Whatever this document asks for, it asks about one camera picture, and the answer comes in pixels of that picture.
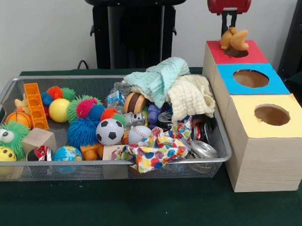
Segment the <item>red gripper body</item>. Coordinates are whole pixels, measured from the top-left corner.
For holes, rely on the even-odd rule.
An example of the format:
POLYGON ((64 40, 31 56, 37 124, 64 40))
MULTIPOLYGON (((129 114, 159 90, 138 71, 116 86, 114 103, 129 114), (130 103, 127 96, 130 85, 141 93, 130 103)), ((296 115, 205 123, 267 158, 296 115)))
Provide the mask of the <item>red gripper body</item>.
POLYGON ((207 0, 208 10, 211 13, 222 14, 227 11, 236 11, 237 14, 247 12, 252 0, 207 0))

